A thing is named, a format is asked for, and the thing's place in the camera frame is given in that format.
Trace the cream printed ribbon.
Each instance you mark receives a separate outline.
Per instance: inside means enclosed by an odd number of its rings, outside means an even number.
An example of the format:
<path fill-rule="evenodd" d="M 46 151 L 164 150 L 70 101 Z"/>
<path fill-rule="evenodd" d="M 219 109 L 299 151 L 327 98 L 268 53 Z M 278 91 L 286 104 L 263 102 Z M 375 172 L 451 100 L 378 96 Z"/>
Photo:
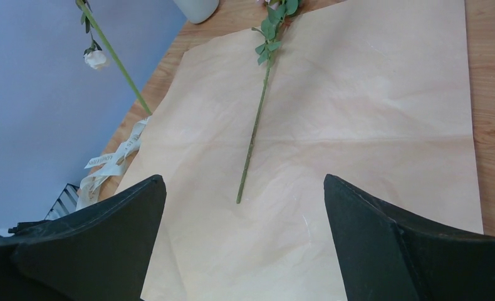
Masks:
<path fill-rule="evenodd" d="M 100 167 L 84 177 L 80 182 L 80 193 L 76 210 L 81 210 L 98 202 L 102 184 L 112 176 L 122 176 L 127 170 L 127 158 L 141 146 L 141 134 L 150 117 L 138 121 L 132 128 L 129 138 L 122 142 L 117 150 L 89 160 L 85 169 Z"/>

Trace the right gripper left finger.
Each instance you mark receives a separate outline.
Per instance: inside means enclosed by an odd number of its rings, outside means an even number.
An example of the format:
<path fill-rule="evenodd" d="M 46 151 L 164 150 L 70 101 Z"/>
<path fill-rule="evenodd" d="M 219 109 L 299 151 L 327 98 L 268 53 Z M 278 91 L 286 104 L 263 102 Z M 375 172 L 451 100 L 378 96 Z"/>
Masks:
<path fill-rule="evenodd" d="M 0 235 L 0 300 L 140 300 L 166 201 L 156 174 Z"/>

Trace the pink and white flower bunch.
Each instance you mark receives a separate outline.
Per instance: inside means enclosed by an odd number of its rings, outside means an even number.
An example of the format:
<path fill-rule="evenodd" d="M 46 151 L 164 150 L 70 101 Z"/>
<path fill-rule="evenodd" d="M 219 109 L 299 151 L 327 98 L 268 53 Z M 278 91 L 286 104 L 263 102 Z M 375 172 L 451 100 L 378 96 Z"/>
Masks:
<path fill-rule="evenodd" d="M 305 2 L 302 0 L 266 1 L 265 7 L 267 16 L 261 21 L 259 27 L 251 28 L 252 31 L 259 33 L 264 38 L 264 42 L 255 48 L 255 52 L 258 56 L 258 65 L 265 66 L 265 74 L 239 189 L 237 191 L 236 204 L 240 204 L 242 201 L 249 165 L 251 163 L 256 135 L 263 111 L 264 100 L 269 85 L 269 76 L 276 61 L 278 51 L 282 45 L 282 35 L 286 31 L 286 28 L 290 26 L 294 18 L 301 13 L 304 3 Z"/>

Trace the small white bud stem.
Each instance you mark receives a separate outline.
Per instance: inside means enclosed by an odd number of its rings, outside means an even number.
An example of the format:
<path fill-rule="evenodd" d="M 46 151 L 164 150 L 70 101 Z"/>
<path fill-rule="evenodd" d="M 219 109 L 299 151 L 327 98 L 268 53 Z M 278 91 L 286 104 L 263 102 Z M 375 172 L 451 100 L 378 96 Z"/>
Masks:
<path fill-rule="evenodd" d="M 94 70 L 101 70 L 102 68 L 106 68 L 110 63 L 110 60 L 107 57 L 108 53 L 122 73 L 126 83 L 132 89 L 140 106 L 145 110 L 147 115 L 151 115 L 151 109 L 144 100 L 140 89 L 136 86 L 111 43 L 107 40 L 107 37 L 99 27 L 98 22 L 93 17 L 89 1 L 76 0 L 75 4 L 81 11 L 80 24 L 85 27 L 85 33 L 90 36 L 91 41 L 90 46 L 83 52 L 84 62 Z"/>

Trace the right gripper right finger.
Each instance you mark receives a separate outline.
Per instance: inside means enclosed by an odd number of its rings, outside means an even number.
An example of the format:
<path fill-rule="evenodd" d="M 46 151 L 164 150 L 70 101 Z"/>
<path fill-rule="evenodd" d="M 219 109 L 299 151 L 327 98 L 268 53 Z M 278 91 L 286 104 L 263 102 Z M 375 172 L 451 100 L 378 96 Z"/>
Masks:
<path fill-rule="evenodd" d="M 495 300 L 495 236 L 432 221 L 331 174 L 324 195 L 348 300 Z"/>

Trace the pink wrapping paper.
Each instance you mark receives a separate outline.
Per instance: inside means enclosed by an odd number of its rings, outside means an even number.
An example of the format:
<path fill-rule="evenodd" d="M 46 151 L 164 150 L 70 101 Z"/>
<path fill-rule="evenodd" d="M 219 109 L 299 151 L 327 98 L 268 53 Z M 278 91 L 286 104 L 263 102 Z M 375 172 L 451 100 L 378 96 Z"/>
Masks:
<path fill-rule="evenodd" d="M 249 29 L 186 51 L 119 190 L 167 199 L 144 300 L 345 300 L 323 181 L 339 176 L 482 233 L 464 1 L 345 1 L 304 13 L 271 69 Z"/>

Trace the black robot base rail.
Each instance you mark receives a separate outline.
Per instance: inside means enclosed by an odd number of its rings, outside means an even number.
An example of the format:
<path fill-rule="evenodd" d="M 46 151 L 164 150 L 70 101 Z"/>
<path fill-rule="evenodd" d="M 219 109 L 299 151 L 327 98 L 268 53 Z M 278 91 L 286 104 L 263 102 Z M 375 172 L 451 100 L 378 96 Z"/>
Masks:
<path fill-rule="evenodd" d="M 20 222 L 16 226 L 9 228 L 8 233 L 15 235 L 26 228 L 56 220 L 73 213 L 76 210 L 78 201 L 78 190 L 78 186 L 67 184 L 44 219 L 39 221 Z"/>

